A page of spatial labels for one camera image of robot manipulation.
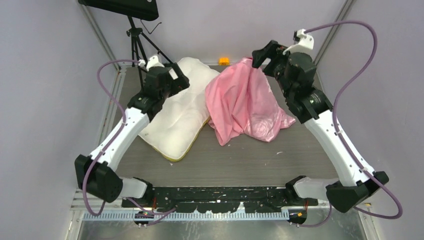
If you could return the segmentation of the white yellow-edged pillow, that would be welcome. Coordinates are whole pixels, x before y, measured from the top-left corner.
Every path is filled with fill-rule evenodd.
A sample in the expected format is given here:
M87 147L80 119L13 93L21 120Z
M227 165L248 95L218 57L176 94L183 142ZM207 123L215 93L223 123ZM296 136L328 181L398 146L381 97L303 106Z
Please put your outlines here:
M219 72L193 57L178 61L189 80L189 88L169 97L162 110L138 135L171 162L180 161L190 150L210 118L205 89Z

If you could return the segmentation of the pink floral pillowcase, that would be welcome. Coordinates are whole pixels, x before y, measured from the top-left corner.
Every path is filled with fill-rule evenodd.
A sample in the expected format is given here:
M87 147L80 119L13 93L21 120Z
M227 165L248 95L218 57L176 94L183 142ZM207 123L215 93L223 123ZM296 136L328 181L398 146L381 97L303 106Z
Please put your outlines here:
M208 124L221 146L241 134L269 143L296 122L279 106L266 75L252 63L243 58L226 67L205 88Z

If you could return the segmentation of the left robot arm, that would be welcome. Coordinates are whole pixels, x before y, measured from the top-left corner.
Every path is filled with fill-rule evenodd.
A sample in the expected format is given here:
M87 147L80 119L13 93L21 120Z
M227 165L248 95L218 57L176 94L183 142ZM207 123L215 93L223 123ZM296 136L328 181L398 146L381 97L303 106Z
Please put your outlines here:
M116 169L134 139L162 110L166 99L189 86L189 79L177 63L147 65L141 91L131 98L126 109L118 107L122 118L115 128L90 154L80 154L75 159L77 184L85 205L89 204L88 195L105 203L119 197L134 198L141 207L153 202L151 183L136 177L119 177Z

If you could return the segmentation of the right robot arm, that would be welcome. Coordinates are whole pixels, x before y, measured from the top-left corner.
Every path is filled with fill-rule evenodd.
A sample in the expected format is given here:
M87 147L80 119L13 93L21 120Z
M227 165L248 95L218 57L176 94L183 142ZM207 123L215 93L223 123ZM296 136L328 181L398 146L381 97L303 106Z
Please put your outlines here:
M291 205L304 199L328 201L336 210L346 213L371 197L389 181L384 171L375 171L348 139L342 136L342 126L333 120L333 105L327 96L314 87L317 71L311 56L294 52L271 40L265 47L252 52L252 67L260 68L266 76L275 78L289 111L317 139L333 164L337 178L317 179L300 175L285 184L285 198Z

